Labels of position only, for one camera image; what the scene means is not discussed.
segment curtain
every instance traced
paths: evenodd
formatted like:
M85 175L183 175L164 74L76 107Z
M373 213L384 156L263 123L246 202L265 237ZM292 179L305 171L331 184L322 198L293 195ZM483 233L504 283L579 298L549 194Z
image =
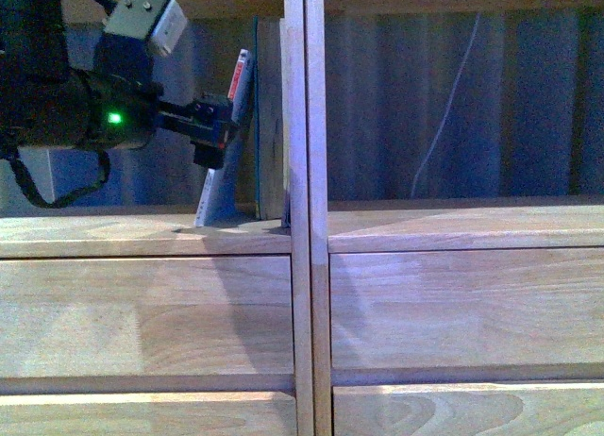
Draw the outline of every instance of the curtain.
M475 14L331 18L331 200L410 198ZM602 193L604 17L483 13L421 198Z

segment white wire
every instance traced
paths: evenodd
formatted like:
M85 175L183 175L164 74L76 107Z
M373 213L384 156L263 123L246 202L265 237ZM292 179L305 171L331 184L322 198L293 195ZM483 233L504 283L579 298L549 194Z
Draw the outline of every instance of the white wire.
M50 150L46 148L46 161L48 162L48 173L50 175L50 199L57 200L57 190L55 188L55 174L53 174L53 164L50 161Z
M438 131L436 131L436 136L434 136L434 139L432 140L432 145L430 146L428 152L424 156L424 160L422 160L422 163L420 164L419 168L417 169L417 172L415 173L415 177L413 178L413 185L411 186L411 198L415 198L415 192L417 191L417 182L419 180L419 177L420 177L420 175L422 175L422 172L424 171L426 164L428 164L428 161L429 161L430 157L432 156L432 153L434 152L434 148L436 147L436 143L438 143L439 139L441 138L441 135L443 134L443 129L445 128L446 120L449 117L449 112L451 111L451 106L453 105L453 99L455 98L455 93L457 92L457 88L460 85L460 79L461 79L461 75L463 74L463 68L465 68L465 63L468 61L468 58L470 57L470 52L472 51L472 46L474 45L474 40L476 39L476 36L477 36L479 24L480 24L480 13L477 13L476 20L474 22L474 29L472 30L472 36L470 37L470 42L468 43L468 47L465 51L465 54L463 55L463 59L461 60L460 70L457 72L457 77L455 77L455 81L453 82L453 88L451 89L451 94L449 95L449 99L446 102L445 115L443 116L443 120L441 121L441 124L438 127Z

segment wooden shelf edge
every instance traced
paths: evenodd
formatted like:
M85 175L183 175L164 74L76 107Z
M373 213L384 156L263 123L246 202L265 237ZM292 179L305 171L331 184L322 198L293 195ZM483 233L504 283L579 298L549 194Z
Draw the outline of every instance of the wooden shelf edge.
M64 394L0 396L0 408L6 406L110 405L129 403L204 403L266 401L290 402L294 398L283 392L201 392L159 394Z
M604 390L604 382L582 381L527 381L524 383L462 383L462 384L409 384L394 386L353 386L335 387L335 395L375 395L375 394L439 394L439 393L513 393L550 391Z
M0 259L289 255L280 221L237 218L194 227L189 214L0 219Z
M331 205L329 252L604 245L602 197L349 202Z

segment wooden drawer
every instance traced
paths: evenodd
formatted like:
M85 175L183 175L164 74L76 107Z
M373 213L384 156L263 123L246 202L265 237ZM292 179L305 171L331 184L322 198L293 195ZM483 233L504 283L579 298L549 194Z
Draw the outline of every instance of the wooden drawer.
M294 372L289 257L0 261L0 377Z
M596 436L604 383L335 388L335 436Z
M281 393L5 396L0 434L294 436L295 402Z
M331 256L337 369L604 362L604 249Z

